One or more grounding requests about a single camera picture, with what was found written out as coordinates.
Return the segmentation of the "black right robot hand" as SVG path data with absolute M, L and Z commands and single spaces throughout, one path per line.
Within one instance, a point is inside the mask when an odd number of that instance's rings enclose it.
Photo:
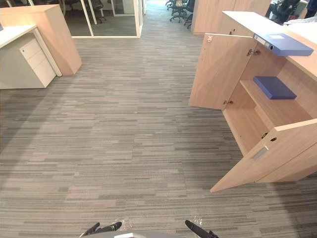
M 185 225 L 200 238 L 219 238 L 219 236 L 216 235 L 214 232 L 207 232 L 206 230 L 189 220 L 185 221 Z

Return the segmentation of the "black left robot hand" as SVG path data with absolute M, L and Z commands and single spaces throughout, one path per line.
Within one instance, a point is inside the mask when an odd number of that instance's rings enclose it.
M 109 226 L 105 226 L 105 227 L 101 227 L 100 223 L 97 222 L 92 227 L 90 227 L 85 232 L 83 232 L 79 237 L 81 238 L 84 236 L 89 236 L 89 235 L 98 234 L 98 233 L 117 231 L 121 226 L 122 226 L 121 221 L 111 224 Z

